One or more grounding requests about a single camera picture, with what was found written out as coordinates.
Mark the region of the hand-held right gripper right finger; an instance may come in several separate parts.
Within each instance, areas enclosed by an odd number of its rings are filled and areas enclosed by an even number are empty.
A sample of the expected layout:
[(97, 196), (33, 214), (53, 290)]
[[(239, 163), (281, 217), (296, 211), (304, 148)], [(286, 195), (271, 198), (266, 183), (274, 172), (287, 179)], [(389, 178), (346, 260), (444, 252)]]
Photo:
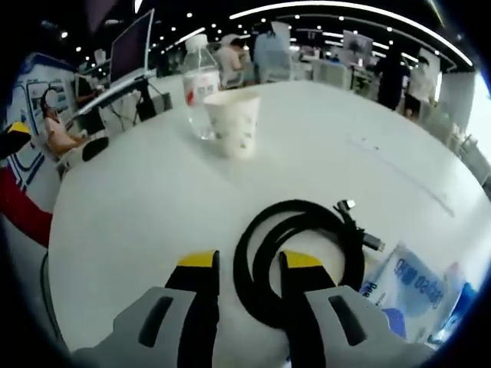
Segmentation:
[(433, 355), (396, 335), (366, 297), (336, 287), (317, 258), (281, 251), (279, 264), (293, 367), (421, 367)]

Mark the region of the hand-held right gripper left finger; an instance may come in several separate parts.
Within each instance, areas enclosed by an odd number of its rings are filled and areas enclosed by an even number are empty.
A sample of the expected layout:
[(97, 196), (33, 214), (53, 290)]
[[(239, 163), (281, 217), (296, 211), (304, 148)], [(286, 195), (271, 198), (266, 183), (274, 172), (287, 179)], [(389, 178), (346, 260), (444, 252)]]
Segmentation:
[(211, 367), (219, 322), (219, 252), (187, 255), (113, 322), (98, 345), (73, 353), (78, 367)]

